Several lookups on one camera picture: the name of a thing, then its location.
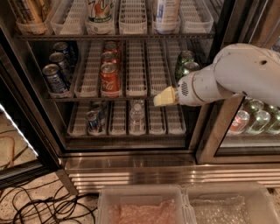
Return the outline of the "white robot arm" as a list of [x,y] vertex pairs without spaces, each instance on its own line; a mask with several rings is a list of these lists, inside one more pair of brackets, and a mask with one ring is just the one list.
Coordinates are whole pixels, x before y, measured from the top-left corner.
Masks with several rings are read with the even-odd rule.
[[228,45],[213,63],[182,77],[176,87],[156,95],[156,107],[202,106],[234,95],[243,95],[280,106],[280,55],[248,44]]

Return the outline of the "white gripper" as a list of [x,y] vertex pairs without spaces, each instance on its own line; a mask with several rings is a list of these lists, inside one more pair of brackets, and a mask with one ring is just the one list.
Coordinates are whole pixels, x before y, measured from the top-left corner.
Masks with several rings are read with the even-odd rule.
[[177,103],[198,107],[233,95],[233,92],[226,90],[216,81],[214,67],[207,66],[182,77],[178,82],[178,91],[174,87],[167,87],[154,97],[153,103],[155,107]]

